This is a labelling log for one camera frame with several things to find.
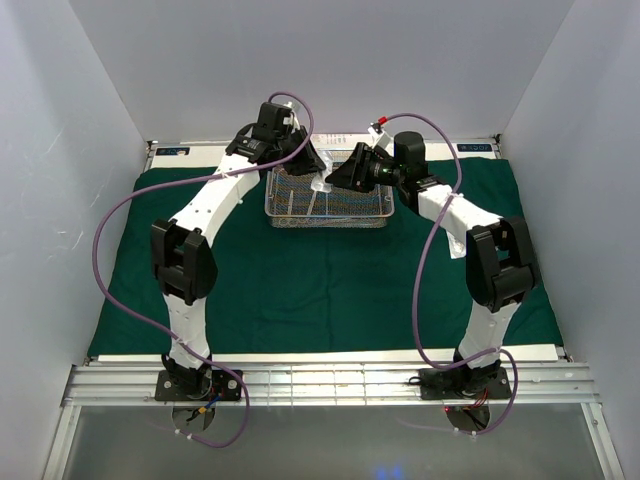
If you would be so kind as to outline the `clear pouch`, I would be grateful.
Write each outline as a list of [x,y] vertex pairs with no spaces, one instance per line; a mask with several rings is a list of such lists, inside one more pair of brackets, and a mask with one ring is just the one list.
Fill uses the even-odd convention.
[[466,256],[466,246],[458,240],[453,234],[447,232],[450,257],[454,260],[461,259]]
[[314,177],[311,181],[310,188],[314,192],[330,193],[332,190],[332,185],[329,183],[326,183],[320,177]]

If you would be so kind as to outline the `metal wire mesh tray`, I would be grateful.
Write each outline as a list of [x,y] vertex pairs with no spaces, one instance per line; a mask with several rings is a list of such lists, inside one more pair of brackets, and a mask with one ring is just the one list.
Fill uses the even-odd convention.
[[271,225],[276,218],[316,216],[350,218],[351,229],[382,228],[395,212],[393,192],[389,186],[377,186],[369,193],[332,187],[330,193],[317,193],[313,213],[307,216],[314,192],[310,184],[314,177],[317,176],[289,175],[282,166],[267,174],[265,213]]

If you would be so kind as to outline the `silver surgical scissors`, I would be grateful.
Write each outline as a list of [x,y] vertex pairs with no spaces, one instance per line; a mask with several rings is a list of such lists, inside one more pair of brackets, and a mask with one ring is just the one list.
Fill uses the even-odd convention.
[[316,198],[317,198],[317,193],[316,191],[313,192],[312,196],[311,196],[311,200],[309,203],[309,207],[307,209],[306,215],[307,216],[311,216],[314,210],[314,206],[315,206],[315,202],[316,202]]

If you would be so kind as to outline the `dark green surgical drape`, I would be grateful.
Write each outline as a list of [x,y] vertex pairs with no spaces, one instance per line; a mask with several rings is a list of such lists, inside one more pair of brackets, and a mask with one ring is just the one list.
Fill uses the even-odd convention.
[[[89,354],[163,354],[168,313],[153,276],[150,230],[199,190],[200,168],[152,169],[135,183]],[[206,302],[217,354],[453,348],[471,298],[446,234],[397,205],[379,229],[273,227],[257,186],[215,238],[219,274]]]

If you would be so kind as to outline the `silver tweezers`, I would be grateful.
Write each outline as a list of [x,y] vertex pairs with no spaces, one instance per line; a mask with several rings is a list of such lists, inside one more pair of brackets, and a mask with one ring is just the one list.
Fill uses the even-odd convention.
[[283,217],[272,220],[276,228],[350,228],[350,218],[334,217]]

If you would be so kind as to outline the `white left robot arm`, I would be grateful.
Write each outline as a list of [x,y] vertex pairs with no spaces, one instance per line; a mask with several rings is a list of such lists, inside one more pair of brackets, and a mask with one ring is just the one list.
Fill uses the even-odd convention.
[[308,130],[290,101],[267,101],[255,122],[242,127],[226,147],[209,180],[169,220],[151,227],[153,274],[163,294],[169,325],[177,335],[162,363],[172,384],[190,399],[205,397],[212,387],[206,338],[206,299],[218,276],[212,253],[216,234],[243,197],[258,185],[258,166],[290,157],[302,173],[320,169]]

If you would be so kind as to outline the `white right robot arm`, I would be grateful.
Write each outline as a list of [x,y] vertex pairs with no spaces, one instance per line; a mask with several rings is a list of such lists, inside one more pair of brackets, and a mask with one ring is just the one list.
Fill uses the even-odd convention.
[[445,184],[429,170],[423,136],[389,136],[386,121],[373,123],[373,144],[357,143],[326,181],[358,193],[391,186],[403,205],[461,245],[470,317],[452,363],[431,362],[422,383],[474,397],[497,379],[511,320],[540,280],[529,229],[523,218],[486,211],[459,194],[457,185]]

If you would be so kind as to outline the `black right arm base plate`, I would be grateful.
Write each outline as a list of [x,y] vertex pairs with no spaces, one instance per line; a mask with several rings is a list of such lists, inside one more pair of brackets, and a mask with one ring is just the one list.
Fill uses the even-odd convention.
[[409,386],[419,388],[422,400],[507,400],[511,386],[503,367],[452,370],[420,369],[409,378]]

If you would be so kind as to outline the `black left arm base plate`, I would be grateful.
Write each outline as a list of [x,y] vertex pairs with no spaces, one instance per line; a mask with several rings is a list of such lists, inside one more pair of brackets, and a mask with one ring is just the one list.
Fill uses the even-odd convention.
[[157,378],[154,399],[161,402],[239,401],[243,396],[240,382],[219,369],[206,369],[185,377],[162,370]]

